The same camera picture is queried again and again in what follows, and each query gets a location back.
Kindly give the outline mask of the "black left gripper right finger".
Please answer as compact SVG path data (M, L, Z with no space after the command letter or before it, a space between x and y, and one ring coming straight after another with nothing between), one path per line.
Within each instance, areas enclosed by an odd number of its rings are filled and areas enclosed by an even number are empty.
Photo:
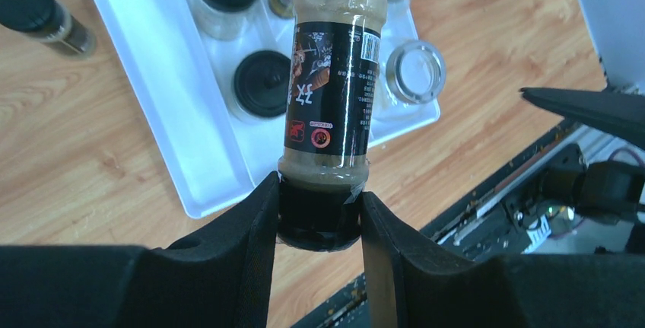
M510 254L476 263L361 197L374 327L642 327L644 258Z

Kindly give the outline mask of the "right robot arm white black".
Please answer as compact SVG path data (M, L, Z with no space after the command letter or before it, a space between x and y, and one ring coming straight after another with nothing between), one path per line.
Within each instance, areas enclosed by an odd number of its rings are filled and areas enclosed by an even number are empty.
M539 195L568 207L574 226L536 253L644 253L644 97L609 91L524 88L533 105L582 123L627 145L603 151L582 170L547 169Z

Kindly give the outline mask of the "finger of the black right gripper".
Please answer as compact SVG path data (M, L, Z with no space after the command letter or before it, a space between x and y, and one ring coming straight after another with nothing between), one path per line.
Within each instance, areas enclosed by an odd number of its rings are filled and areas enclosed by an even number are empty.
M608 91L521 88L534 106L644 148L644 97Z

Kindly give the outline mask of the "small dark spice jar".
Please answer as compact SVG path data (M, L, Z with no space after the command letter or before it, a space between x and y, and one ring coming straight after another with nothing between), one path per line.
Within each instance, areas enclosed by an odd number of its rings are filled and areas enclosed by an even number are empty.
M1 25L65 57L84 59L96 49L94 33L57 0L1 0Z
M343 250L361 234L387 0L294 0L294 12L278 237Z

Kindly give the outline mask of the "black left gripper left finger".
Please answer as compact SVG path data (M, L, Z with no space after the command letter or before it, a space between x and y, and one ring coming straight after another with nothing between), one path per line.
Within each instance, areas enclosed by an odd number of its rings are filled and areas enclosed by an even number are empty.
M278 175L166 248L1 248L3 327L264 327Z

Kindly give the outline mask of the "glass jar front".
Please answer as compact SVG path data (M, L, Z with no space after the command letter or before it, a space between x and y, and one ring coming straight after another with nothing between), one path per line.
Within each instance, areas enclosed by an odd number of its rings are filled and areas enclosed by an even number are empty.
M443 55L424 40L401 43L386 63L386 91L396 104L416 106L436 100L446 77Z

